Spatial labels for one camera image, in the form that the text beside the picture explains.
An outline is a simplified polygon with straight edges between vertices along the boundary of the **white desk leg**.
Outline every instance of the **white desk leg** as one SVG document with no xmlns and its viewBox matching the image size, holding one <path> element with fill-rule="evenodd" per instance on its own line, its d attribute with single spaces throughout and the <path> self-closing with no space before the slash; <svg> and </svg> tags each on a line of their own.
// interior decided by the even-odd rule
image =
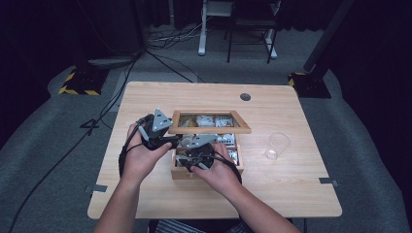
<svg viewBox="0 0 412 233">
<path fill-rule="evenodd" d="M 202 29 L 200 31 L 200 41 L 199 41 L 199 55 L 205 55 L 206 53 L 206 16 L 207 16 L 207 0 L 203 0 L 202 9 Z"/>
<path fill-rule="evenodd" d="M 269 31 L 266 34 L 266 38 L 264 38 L 264 42 L 266 43 L 267 50 L 270 50 L 270 46 L 272 45 L 272 34 L 273 30 L 269 29 Z M 272 54 L 270 54 L 270 58 L 276 59 L 278 58 L 278 54 L 275 51 L 275 48 L 273 48 Z"/>
</svg>

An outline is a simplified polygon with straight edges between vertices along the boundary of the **black chair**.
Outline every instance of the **black chair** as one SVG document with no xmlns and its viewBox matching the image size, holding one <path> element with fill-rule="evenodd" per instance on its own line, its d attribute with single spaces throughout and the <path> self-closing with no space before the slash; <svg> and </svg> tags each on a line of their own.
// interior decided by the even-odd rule
<svg viewBox="0 0 412 233">
<path fill-rule="evenodd" d="M 265 45 L 264 38 L 268 31 L 272 29 L 272 43 L 270 45 L 267 63 L 271 58 L 273 46 L 275 44 L 276 34 L 278 31 L 277 15 L 280 12 L 280 1 L 270 0 L 235 0 L 229 18 L 229 26 L 224 34 L 226 39 L 227 31 L 229 33 L 229 48 L 227 53 L 227 63 L 230 62 L 230 53 L 232 45 Z M 257 42 L 233 42 L 233 31 L 262 31 L 259 43 Z"/>
</svg>

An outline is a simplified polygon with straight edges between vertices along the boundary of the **black stand base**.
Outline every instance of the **black stand base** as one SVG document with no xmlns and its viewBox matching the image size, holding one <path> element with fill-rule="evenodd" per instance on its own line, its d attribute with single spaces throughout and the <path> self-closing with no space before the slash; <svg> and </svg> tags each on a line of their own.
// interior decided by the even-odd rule
<svg viewBox="0 0 412 233">
<path fill-rule="evenodd" d="M 288 81 L 299 98 L 331 98 L 324 80 L 313 79 L 311 74 L 294 72 L 288 75 Z"/>
<path fill-rule="evenodd" d="M 74 69 L 58 93 L 101 95 L 101 89 L 108 74 L 109 70 L 103 69 L 93 68 L 87 71 Z"/>
</svg>

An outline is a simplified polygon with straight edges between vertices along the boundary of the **forearm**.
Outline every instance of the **forearm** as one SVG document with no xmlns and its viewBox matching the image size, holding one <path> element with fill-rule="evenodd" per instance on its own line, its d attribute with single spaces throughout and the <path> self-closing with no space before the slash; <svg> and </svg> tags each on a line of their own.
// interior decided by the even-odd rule
<svg viewBox="0 0 412 233">
<path fill-rule="evenodd" d="M 124 179 L 119 182 L 94 232 L 132 232 L 140 184 Z"/>
<path fill-rule="evenodd" d="M 298 232 L 289 221 L 242 185 L 223 196 L 255 232 Z"/>
</svg>

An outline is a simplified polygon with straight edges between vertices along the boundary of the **person's left hand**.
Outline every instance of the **person's left hand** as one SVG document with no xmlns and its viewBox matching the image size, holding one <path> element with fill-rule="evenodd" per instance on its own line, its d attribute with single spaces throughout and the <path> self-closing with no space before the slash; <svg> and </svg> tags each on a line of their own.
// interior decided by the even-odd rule
<svg viewBox="0 0 412 233">
<path fill-rule="evenodd" d="M 130 125 L 127 138 L 130 136 L 133 129 L 136 127 L 136 123 Z M 142 143 L 141 134 L 139 131 L 131 139 L 128 150 L 136 145 Z M 137 183 L 141 183 L 149 173 L 155 167 L 158 160 L 167 153 L 172 147 L 171 143 L 167 143 L 157 150 L 148 150 L 145 146 L 141 145 L 128 152 L 126 160 L 124 162 L 124 170 L 121 179 L 132 180 Z"/>
</svg>

